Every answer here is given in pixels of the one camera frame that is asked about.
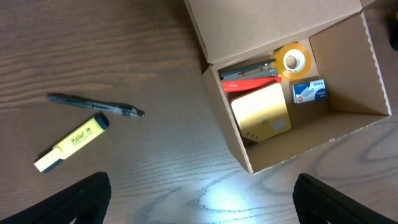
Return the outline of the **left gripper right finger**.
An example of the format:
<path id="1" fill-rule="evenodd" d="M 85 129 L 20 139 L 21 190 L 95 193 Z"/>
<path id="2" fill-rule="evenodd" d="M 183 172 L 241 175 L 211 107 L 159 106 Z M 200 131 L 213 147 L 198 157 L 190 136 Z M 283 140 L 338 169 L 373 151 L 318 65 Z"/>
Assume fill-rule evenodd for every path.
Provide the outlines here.
<path id="1" fill-rule="evenodd" d="M 306 173 L 298 175 L 292 198 L 301 224 L 397 224 Z"/>

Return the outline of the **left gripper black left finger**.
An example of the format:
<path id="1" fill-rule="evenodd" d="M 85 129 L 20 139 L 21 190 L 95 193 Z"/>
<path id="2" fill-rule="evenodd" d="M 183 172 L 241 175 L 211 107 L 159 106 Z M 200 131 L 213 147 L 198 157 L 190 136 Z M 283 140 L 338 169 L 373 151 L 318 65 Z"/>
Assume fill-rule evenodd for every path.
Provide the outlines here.
<path id="1" fill-rule="evenodd" d="M 96 172 L 1 223 L 103 223 L 111 199 L 105 172 Z"/>

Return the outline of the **yellow highlighter marker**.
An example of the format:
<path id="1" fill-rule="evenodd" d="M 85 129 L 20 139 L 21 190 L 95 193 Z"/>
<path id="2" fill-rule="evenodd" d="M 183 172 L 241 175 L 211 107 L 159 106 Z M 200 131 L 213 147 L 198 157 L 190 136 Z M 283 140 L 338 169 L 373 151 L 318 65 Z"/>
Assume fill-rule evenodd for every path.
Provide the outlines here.
<path id="1" fill-rule="evenodd" d="M 34 166 L 39 172 L 48 172 L 59 163 L 68 159 L 89 142 L 97 138 L 109 127 L 109 120 L 104 114 L 97 114 L 76 128 L 68 136 L 56 143 L 53 148 L 40 156 Z"/>

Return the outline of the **black ballpoint pen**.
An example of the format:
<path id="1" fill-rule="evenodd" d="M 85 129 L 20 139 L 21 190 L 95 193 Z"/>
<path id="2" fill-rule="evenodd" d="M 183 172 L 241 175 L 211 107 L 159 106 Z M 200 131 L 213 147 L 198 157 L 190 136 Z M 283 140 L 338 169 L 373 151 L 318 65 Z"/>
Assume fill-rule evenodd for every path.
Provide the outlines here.
<path id="1" fill-rule="evenodd" d="M 125 103 L 92 100 L 81 96 L 66 95 L 63 93 L 48 93 L 46 98 L 50 101 L 61 103 L 64 105 L 70 105 L 79 108 L 88 108 L 98 111 L 113 112 L 121 114 L 123 116 L 142 117 L 142 118 L 146 116 L 145 111 L 140 110 L 139 108 L 133 105 Z"/>

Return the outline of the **yellow sticky note pad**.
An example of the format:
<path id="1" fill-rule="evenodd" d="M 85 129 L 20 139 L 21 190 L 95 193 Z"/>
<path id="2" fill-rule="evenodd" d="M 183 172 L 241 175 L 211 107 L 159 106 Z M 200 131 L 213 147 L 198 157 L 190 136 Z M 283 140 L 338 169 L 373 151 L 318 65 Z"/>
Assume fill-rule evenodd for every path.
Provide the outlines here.
<path id="1" fill-rule="evenodd" d="M 242 137 L 262 142 L 291 129 L 280 83 L 273 83 L 231 101 Z"/>

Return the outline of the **blue white staples box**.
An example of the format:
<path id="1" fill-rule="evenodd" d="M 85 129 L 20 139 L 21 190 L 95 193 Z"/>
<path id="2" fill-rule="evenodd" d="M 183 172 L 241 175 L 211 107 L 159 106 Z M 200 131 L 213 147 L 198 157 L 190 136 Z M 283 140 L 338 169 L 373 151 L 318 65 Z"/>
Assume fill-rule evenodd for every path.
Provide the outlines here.
<path id="1" fill-rule="evenodd" d="M 295 104 L 323 100 L 327 98 L 326 85 L 323 79 L 291 86 Z"/>

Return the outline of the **yellow tape roll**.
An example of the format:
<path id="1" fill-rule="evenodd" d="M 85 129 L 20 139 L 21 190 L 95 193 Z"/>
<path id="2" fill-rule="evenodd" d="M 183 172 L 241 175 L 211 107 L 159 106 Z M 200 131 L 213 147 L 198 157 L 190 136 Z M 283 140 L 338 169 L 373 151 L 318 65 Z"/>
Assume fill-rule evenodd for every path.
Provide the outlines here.
<path id="1" fill-rule="evenodd" d="M 309 49 L 297 42 L 276 50 L 274 58 L 274 67 L 279 76 L 288 80 L 298 80 L 305 77 L 312 65 L 312 56 Z"/>

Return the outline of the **cardboard box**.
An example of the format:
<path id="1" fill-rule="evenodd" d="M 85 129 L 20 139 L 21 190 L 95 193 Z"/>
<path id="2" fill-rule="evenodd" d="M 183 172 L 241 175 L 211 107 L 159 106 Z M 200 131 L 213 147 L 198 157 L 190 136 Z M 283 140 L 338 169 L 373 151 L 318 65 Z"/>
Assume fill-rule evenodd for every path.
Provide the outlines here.
<path id="1" fill-rule="evenodd" d="M 203 79 L 229 151 L 250 174 L 391 115 L 362 0 L 187 0 L 209 64 Z M 245 146 L 217 71 L 301 41 L 326 83 L 324 103 L 289 105 L 292 129 Z"/>

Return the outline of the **black correction tape dispenser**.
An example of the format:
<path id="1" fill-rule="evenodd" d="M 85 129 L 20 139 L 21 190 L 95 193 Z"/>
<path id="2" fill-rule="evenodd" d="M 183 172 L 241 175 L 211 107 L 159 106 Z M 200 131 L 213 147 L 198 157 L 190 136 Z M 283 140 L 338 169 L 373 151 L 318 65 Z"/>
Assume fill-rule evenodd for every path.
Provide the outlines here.
<path id="1" fill-rule="evenodd" d="M 397 11 L 387 16 L 387 28 L 389 34 L 389 43 L 393 50 L 397 51 L 398 48 L 398 35 L 397 35 Z"/>

